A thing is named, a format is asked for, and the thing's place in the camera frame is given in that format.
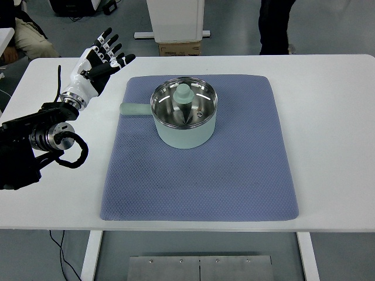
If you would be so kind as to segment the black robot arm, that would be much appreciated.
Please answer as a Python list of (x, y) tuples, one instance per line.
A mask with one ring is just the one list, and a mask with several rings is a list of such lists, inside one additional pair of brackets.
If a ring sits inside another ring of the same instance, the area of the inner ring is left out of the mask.
[(37, 183), (41, 169), (52, 162), (70, 169), (80, 167), (88, 146), (67, 121), (79, 111), (65, 102), (47, 102), (34, 114), (1, 126), (1, 189), (18, 190)]

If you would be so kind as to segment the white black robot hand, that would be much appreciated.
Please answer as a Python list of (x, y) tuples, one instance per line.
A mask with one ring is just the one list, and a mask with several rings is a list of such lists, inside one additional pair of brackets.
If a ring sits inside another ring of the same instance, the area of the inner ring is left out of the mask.
[(134, 54), (120, 52), (119, 36), (111, 33), (111, 28), (103, 31), (82, 53), (71, 72), (69, 85), (60, 94), (61, 101), (84, 110), (92, 98), (101, 95), (110, 76), (135, 59)]

